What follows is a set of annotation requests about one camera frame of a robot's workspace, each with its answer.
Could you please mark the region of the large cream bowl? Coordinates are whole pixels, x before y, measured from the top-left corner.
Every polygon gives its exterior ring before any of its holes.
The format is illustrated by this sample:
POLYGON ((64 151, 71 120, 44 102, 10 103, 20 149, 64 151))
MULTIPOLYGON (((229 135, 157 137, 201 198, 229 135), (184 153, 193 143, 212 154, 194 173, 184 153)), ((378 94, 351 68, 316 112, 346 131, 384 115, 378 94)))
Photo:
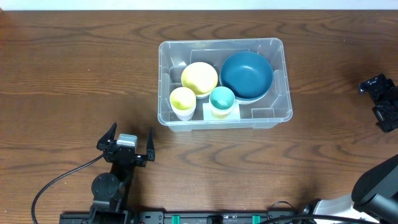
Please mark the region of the large cream bowl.
POLYGON ((252 103, 255 103, 255 102, 259 101, 263 97, 265 97, 265 95, 261 95, 261 96, 258 96, 256 98, 240 98, 238 96, 235 96, 235 100, 239 104, 248 105, 248 104, 252 104, 252 103))

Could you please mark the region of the pink cup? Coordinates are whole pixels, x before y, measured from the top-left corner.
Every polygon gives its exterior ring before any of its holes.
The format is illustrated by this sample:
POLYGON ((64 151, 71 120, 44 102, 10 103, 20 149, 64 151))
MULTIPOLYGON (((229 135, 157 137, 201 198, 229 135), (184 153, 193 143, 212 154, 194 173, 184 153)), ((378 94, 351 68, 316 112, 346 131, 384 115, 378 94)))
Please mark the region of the pink cup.
POLYGON ((179 120, 188 121, 188 120, 192 119, 192 117, 193 117, 193 115, 194 115, 194 112, 193 112, 193 113, 190 113, 190 114, 176 114, 176 113, 175 113, 175 115, 177 116, 177 118, 178 118, 179 120))

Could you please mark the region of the small white bowl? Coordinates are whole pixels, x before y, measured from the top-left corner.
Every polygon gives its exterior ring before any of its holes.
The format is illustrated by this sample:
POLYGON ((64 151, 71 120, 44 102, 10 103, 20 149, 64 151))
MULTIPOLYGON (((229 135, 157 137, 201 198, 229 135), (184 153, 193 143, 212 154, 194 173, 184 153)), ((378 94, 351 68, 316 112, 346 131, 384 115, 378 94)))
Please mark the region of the small white bowl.
POLYGON ((204 99, 204 98, 208 97, 208 96, 210 95, 210 93, 211 93, 211 92, 209 91, 209 92, 207 92, 207 93, 197 94, 197 95, 195 95, 195 96, 196 96, 197 99, 204 99))

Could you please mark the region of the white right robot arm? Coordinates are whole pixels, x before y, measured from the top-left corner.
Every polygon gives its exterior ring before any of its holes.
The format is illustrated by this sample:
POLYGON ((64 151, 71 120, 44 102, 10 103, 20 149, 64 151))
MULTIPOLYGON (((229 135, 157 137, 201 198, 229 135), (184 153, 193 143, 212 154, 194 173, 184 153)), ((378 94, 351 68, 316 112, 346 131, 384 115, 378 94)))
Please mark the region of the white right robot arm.
POLYGON ((141 223, 397 222, 397 110, 354 92, 355 77, 316 78, 292 93, 274 70, 260 98, 222 118, 199 99, 172 111, 180 75, 160 73, 153 160, 140 174, 141 223))

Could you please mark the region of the dark blue bowl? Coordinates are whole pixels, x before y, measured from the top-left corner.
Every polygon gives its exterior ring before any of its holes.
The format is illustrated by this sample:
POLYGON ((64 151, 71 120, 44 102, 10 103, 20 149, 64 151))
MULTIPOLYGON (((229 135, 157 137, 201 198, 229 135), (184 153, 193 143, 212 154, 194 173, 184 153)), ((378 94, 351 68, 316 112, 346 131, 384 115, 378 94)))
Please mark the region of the dark blue bowl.
POLYGON ((254 52, 237 52, 221 67, 220 82, 274 82, 273 69, 266 58, 254 52))
POLYGON ((271 89, 273 82, 220 82, 221 86, 230 89, 236 101, 250 104, 263 98, 271 89))

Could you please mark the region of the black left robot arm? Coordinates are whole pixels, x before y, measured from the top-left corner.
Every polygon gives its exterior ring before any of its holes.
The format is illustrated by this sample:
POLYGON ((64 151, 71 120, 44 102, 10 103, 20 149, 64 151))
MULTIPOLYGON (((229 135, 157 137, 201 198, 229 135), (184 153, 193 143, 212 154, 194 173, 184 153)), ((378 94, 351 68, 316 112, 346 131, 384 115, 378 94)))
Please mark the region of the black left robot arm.
POLYGON ((136 153, 136 136, 121 134, 116 139, 116 128, 117 124, 113 123, 96 145, 105 161, 111 164, 111 170, 98 175, 92 182, 90 223, 127 224, 134 221, 134 212, 127 208, 129 189, 134 169, 146 166, 148 156, 136 153))

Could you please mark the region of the yellow bowl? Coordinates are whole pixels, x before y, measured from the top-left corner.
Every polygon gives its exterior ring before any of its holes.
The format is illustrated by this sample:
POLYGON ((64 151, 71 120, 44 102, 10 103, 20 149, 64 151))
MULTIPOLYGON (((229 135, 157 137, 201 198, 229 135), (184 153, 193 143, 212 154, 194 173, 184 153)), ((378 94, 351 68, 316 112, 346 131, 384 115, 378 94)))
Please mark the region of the yellow bowl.
POLYGON ((191 89, 195 95, 212 91, 218 84, 218 73, 213 66, 205 62, 188 65, 182 72, 183 87, 191 89))

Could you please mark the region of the yellow cup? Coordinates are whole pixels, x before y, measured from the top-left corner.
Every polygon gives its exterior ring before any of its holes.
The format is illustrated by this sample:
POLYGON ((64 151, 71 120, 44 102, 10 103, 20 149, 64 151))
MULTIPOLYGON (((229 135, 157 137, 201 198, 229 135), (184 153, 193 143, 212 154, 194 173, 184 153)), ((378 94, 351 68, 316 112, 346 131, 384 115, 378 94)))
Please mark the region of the yellow cup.
POLYGON ((178 87, 170 94, 170 104, 178 110, 190 110, 196 103, 194 92, 187 87, 178 87))
POLYGON ((220 110, 211 110, 212 116, 216 119, 225 119, 231 113, 231 110, 220 111, 220 110))

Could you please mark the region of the cream white cup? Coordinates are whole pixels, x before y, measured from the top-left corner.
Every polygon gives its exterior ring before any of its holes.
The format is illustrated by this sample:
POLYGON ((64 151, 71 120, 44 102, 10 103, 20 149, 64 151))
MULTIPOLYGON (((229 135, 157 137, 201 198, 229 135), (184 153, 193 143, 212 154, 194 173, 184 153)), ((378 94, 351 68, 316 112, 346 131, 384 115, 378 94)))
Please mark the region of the cream white cup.
POLYGON ((214 105, 210 104, 211 112, 217 116, 226 116, 226 115, 230 114, 230 112, 233 110, 233 107, 234 106, 230 106, 227 109, 219 109, 219 108, 215 107, 214 105))

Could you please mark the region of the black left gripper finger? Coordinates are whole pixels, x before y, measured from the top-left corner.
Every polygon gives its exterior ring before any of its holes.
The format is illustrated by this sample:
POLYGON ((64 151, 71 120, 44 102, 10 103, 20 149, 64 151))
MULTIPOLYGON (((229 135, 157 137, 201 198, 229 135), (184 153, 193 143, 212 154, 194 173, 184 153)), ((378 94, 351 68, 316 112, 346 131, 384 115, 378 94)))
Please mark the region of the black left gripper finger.
POLYGON ((153 142, 153 128, 150 128, 149 137, 146 146, 146 155, 148 161, 155 161, 155 148, 153 142))
POLYGON ((107 151, 110 145, 114 144, 114 136, 116 134, 117 123, 114 122, 110 129, 98 140, 96 148, 100 151, 107 151))

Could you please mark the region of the mint green cup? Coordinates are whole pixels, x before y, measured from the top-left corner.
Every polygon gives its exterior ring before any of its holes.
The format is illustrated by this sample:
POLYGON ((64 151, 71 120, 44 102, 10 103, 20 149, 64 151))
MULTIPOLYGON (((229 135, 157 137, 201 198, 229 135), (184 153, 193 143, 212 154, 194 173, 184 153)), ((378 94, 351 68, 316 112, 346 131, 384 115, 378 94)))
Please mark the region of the mint green cup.
POLYGON ((210 93, 210 105, 215 109, 226 111, 233 107, 235 95, 232 90, 225 86, 218 86, 210 93))

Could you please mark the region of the light blue cup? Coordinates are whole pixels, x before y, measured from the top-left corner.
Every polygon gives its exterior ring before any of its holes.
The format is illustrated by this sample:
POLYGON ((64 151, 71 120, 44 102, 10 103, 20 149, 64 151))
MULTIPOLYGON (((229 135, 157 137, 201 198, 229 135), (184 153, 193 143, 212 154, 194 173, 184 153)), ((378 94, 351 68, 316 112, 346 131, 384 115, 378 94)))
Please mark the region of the light blue cup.
POLYGON ((171 108, 172 108, 173 112, 176 113, 176 114, 190 114, 190 113, 193 113, 195 111, 196 105, 193 105, 189 109, 180 110, 177 107, 175 107, 173 104, 171 104, 171 108))

